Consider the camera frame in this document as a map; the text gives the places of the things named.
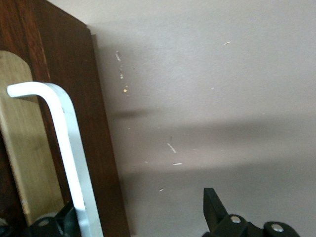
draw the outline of wooden cabinet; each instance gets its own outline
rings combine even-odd
[[[130,236],[89,29],[45,0],[2,0],[0,50],[22,58],[34,81],[51,82],[68,92],[77,113],[104,236]],[[39,105],[67,202],[71,197],[51,115],[43,100],[39,99]]]

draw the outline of curved metal bar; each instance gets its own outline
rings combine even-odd
[[[10,97],[38,95],[48,104],[82,237],[102,237],[74,106],[66,91],[52,83],[24,82],[7,87]]]

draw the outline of gray wall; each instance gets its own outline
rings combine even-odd
[[[314,1],[51,2],[96,34],[133,235],[201,236],[204,187],[315,235]]]

